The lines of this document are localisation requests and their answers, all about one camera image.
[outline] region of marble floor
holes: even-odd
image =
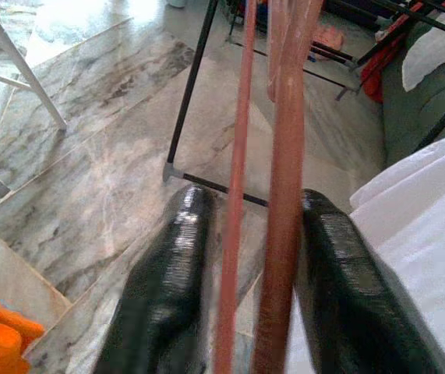
[[[27,353],[32,372],[90,372],[128,270],[160,227],[167,201],[186,184],[163,183],[161,172],[206,6],[0,0],[2,22],[69,123],[57,131],[36,96],[0,83],[0,239],[63,300],[57,323],[48,316],[54,326]],[[373,42],[372,34],[334,16],[322,22],[344,31],[347,52],[360,55]],[[233,39],[241,32],[237,27]],[[222,184],[229,179],[242,53],[227,35],[219,11],[175,159],[177,168]],[[265,48],[263,35],[257,47]],[[358,83],[334,62],[306,67]],[[0,71],[16,76],[2,51]],[[266,81],[266,60],[256,55],[246,189],[264,199],[274,122]],[[309,75],[304,84],[303,185],[350,211],[349,196],[383,167],[380,107],[362,93],[335,101],[339,87]],[[212,310],[224,217],[225,196],[218,195]],[[246,204],[235,372],[248,370],[265,227],[265,209]],[[293,341],[301,340],[292,334]]]

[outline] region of white fabric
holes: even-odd
[[[445,351],[445,139],[375,177],[351,205],[352,220]]]
[[[445,13],[437,21],[445,25]],[[409,48],[402,62],[402,86],[412,90],[433,70],[445,64],[445,31],[432,27]]]

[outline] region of red cloth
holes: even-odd
[[[422,6],[423,4],[419,2],[411,7],[411,11],[416,12]],[[406,16],[405,14],[400,16],[397,21],[390,25],[387,35],[406,23],[409,18],[410,17]],[[371,57],[361,72],[361,81],[364,82],[362,85],[364,92],[377,103],[383,103],[381,72],[383,71],[383,68],[387,66],[401,50],[404,39],[405,34],[402,34],[397,39],[392,41],[392,43],[388,44],[384,49],[379,51],[376,55]]]

